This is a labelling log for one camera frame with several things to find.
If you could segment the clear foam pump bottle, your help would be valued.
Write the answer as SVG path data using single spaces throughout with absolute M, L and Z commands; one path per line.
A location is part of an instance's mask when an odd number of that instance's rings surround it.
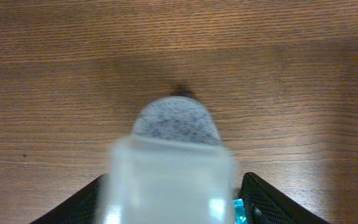
M 234 161 L 207 108 L 148 104 L 110 150 L 96 223 L 234 223 Z

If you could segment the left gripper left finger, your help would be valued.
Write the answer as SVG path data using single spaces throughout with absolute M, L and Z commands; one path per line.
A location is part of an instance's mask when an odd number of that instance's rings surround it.
M 100 175 L 31 224 L 92 224 L 98 212 L 101 187 L 108 179 L 107 174 Z

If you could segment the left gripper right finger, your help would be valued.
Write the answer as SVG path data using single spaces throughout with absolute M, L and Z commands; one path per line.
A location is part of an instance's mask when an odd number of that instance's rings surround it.
M 247 223 L 328 224 L 253 172 L 244 174 L 238 196 Z

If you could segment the teal mouthwash bottle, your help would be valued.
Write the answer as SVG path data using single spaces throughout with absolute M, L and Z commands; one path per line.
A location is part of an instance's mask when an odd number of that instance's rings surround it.
M 236 224 L 248 224 L 244 202 L 241 198 L 233 201 L 236 216 Z

